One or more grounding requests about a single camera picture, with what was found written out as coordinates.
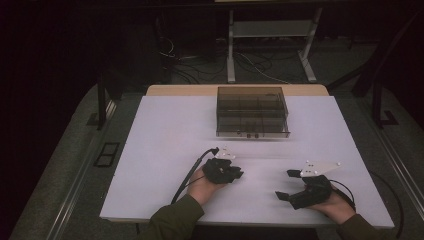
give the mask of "person's left hand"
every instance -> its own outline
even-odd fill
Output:
[[[209,201],[213,194],[225,187],[227,184],[215,184],[210,182],[202,170],[203,166],[197,169],[190,178],[187,194],[192,196],[201,206]]]

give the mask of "person's right hand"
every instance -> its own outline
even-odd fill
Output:
[[[312,205],[308,208],[324,213],[339,225],[356,214],[349,203],[334,191],[325,202]]]

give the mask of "transparent storage box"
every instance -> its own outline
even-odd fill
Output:
[[[218,87],[218,137],[287,138],[287,116],[280,87]]]

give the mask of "table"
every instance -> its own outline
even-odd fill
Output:
[[[311,160],[340,162],[342,166],[326,176],[352,190],[358,212],[372,225],[393,227],[337,103],[323,86],[279,85],[286,95],[290,138],[254,141],[215,136],[213,93],[216,94],[218,86],[149,88],[140,103],[100,217],[118,222],[148,221],[161,206],[171,202],[181,181],[204,151],[227,147],[237,156],[233,165],[245,173],[221,189],[204,207],[207,214],[199,224],[332,225],[315,211],[294,210],[274,193],[302,191],[303,182],[289,178],[286,170],[301,169],[306,160]]]

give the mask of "gray carpet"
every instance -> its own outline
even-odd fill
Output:
[[[265,70],[268,76],[291,83],[308,84],[300,60],[296,56],[296,51],[301,45],[296,41],[282,41],[285,44],[278,48],[276,54],[242,48],[242,43],[238,46],[240,52],[250,61],[258,63],[255,65],[256,68]],[[353,70],[365,62],[375,49],[373,45],[354,45],[352,50],[349,50],[347,46],[348,41],[343,39],[327,39],[314,44],[310,64],[319,84],[331,83]],[[218,55],[214,61],[206,57],[183,59],[174,69],[171,84],[226,83],[224,60],[224,55]],[[236,57],[236,61],[237,83],[278,83],[258,73],[242,55]],[[399,230],[401,211],[395,195],[379,177],[382,177],[394,189],[401,201],[405,222],[400,239],[421,239],[424,222],[393,170],[390,156],[379,135],[387,136],[395,146],[396,152],[422,189],[424,187],[421,166],[424,156],[423,130],[388,91],[383,94],[383,110],[390,110],[400,124],[386,126],[384,130],[376,129],[369,119],[369,97],[357,99],[349,92],[354,82],[355,80],[352,80],[330,94],[336,97],[366,166],[377,174],[372,175],[374,183],[396,225],[395,229],[389,231],[396,234]],[[102,220],[99,218],[99,213],[142,95],[142,92],[125,93],[122,100],[116,102],[116,109],[104,129],[97,131],[95,127],[86,125],[92,113],[96,112],[96,88],[87,93],[76,110],[11,239],[28,239],[28,236],[31,236],[31,239],[47,239],[50,236],[49,239],[107,240],[133,239],[136,236],[135,224]],[[94,167],[92,163],[105,142],[120,143],[118,156],[110,168]],[[81,168],[84,161],[90,163],[87,168]],[[63,223],[54,225],[55,217],[60,213],[62,204],[69,203],[66,200],[72,199],[75,200],[74,204],[65,205],[65,209],[69,212],[62,213],[65,216]],[[49,235],[53,225],[57,228]],[[317,233],[320,239],[339,239],[333,228],[317,229]]]

